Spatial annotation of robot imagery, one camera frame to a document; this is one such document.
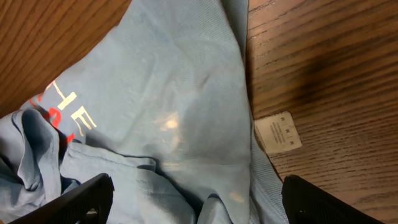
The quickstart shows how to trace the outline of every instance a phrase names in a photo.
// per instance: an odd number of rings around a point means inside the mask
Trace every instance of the wooden table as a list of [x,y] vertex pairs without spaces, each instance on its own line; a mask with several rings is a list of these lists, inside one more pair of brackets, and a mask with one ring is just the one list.
[[[0,116],[40,93],[130,0],[0,0]],[[254,118],[290,111],[303,147],[271,155],[353,207],[398,223],[398,1],[251,0]]]

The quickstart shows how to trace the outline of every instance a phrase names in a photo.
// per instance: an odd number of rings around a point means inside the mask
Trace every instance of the gray fabric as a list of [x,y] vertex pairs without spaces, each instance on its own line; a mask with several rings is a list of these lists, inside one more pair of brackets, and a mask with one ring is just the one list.
[[[62,178],[112,177],[110,223],[287,223],[281,182],[252,134],[241,56],[247,1],[223,3],[228,18],[217,0],[134,0],[85,58],[22,106],[48,111],[81,142],[68,145]],[[33,115],[10,122],[23,114]],[[13,191],[0,214],[9,217],[71,188],[60,184],[57,132],[37,114],[0,121],[0,153],[12,160],[1,166],[0,190]]]

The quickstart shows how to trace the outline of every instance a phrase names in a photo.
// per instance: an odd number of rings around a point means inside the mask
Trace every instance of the garment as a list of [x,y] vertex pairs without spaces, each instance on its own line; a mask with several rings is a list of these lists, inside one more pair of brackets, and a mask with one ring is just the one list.
[[85,58],[1,120],[1,217],[106,172],[109,223],[288,223],[252,131],[246,21],[247,1],[134,0]]

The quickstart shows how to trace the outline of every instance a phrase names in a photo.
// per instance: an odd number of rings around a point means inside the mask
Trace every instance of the crumpled fabric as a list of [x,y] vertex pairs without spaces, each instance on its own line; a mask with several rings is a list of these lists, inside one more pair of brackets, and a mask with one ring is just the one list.
[[1,219],[105,172],[108,223],[288,223],[252,132],[245,21],[247,1],[134,0],[85,58],[0,120]]

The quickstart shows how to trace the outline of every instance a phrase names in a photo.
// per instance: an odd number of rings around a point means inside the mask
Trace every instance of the white tag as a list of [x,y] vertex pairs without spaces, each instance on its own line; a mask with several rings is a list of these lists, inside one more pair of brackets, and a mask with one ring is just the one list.
[[285,111],[254,121],[256,132],[268,154],[286,152],[303,146],[292,115]]

